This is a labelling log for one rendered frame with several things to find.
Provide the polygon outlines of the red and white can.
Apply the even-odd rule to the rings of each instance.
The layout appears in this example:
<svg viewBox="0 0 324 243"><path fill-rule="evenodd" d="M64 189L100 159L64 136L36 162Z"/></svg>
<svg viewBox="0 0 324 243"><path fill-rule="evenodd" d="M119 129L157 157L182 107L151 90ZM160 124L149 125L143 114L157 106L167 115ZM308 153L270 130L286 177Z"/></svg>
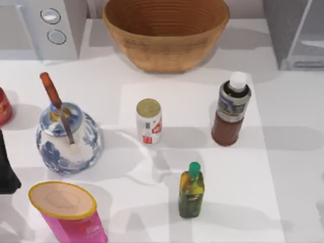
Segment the red and white can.
<svg viewBox="0 0 324 243"><path fill-rule="evenodd" d="M138 137L143 144L158 143L162 131L161 105L151 98L139 101L136 106L136 124Z"/></svg>

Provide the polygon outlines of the brown bottle with white cap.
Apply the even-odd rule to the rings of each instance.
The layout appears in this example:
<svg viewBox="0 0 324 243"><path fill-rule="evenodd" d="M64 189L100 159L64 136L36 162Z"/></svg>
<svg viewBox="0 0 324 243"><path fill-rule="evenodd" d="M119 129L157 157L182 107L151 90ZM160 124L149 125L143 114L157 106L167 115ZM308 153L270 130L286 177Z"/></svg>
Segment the brown bottle with white cap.
<svg viewBox="0 0 324 243"><path fill-rule="evenodd" d="M244 121L252 91L244 72L234 72L219 89L218 104L211 135L220 146L231 146L237 139Z"/></svg>

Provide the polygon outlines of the green bottle with green cap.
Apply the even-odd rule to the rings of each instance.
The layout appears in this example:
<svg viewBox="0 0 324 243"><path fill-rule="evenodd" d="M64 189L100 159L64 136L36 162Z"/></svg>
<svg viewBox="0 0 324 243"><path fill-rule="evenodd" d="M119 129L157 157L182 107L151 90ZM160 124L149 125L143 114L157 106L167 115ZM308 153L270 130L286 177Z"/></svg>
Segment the green bottle with green cap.
<svg viewBox="0 0 324 243"><path fill-rule="evenodd" d="M178 210L182 218L196 218L200 214L205 183L200 164L193 161L180 176Z"/></svg>

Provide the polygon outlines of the brown woven basket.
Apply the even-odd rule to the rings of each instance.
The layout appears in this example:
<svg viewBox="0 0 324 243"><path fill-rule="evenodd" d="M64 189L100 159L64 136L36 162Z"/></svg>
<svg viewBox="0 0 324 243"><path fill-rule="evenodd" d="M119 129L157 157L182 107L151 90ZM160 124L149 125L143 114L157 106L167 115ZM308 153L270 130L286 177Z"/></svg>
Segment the brown woven basket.
<svg viewBox="0 0 324 243"><path fill-rule="evenodd" d="M230 17L225 0L108 0L102 19L139 69L186 72L202 62Z"/></svg>

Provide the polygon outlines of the pink canister with yellow rim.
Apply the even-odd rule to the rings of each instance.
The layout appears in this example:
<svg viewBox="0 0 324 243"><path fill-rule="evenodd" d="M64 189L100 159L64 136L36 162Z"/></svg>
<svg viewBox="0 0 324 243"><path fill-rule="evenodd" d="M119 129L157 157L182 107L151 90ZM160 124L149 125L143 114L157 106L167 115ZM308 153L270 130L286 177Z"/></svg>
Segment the pink canister with yellow rim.
<svg viewBox="0 0 324 243"><path fill-rule="evenodd" d="M97 202L84 188L45 181L33 185L28 198L59 243L108 243Z"/></svg>

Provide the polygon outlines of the round microwave knob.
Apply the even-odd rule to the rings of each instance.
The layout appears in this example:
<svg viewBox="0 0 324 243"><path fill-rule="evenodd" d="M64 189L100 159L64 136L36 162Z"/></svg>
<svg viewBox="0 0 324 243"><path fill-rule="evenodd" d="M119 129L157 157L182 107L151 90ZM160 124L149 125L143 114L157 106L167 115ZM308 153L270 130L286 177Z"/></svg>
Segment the round microwave knob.
<svg viewBox="0 0 324 243"><path fill-rule="evenodd" d="M51 43L55 45L62 45L67 40L65 33L57 29L48 31L47 38Z"/></svg>
<svg viewBox="0 0 324 243"><path fill-rule="evenodd" d="M53 8L41 10L40 17L44 22L48 24L57 24L61 20L60 13Z"/></svg>

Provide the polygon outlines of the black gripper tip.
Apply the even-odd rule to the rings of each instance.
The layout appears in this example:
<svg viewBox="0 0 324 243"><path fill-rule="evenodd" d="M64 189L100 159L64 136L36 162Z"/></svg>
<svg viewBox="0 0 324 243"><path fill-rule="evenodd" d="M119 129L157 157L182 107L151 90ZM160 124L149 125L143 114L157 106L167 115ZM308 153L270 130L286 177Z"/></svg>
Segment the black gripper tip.
<svg viewBox="0 0 324 243"><path fill-rule="evenodd" d="M19 188L21 182L10 165L3 132L0 129L0 194L14 194Z"/></svg>

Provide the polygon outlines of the pale microwave oven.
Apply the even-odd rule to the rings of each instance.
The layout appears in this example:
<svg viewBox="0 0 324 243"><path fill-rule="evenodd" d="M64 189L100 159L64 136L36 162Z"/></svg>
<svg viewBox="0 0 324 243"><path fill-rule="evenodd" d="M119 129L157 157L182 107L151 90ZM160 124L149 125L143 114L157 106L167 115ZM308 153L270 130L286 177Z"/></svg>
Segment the pale microwave oven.
<svg viewBox="0 0 324 243"><path fill-rule="evenodd" d="M57 24L41 19L41 10L61 15ZM87 0L0 0L0 60L76 60L88 13ZM48 31L60 30L67 40L55 45Z"/></svg>

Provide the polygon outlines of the brown handled knife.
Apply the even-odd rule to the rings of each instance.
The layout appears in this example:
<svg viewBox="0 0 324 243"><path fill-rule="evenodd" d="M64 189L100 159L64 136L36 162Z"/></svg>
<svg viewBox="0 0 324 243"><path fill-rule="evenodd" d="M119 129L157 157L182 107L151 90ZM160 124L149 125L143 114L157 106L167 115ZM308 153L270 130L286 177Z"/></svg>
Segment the brown handled knife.
<svg viewBox="0 0 324 243"><path fill-rule="evenodd" d="M50 98L52 105L54 107L56 107L57 112L61 118L61 122L62 122L62 124L64 126L64 130L67 134L69 144L72 145L72 144L74 144L74 138L73 138L70 126L68 124L68 120L63 112L62 101L58 95L58 92L57 92L57 90L56 90L56 88L55 88L55 86L47 72L42 72L39 76L40 76L40 79L42 80L43 86Z"/></svg>

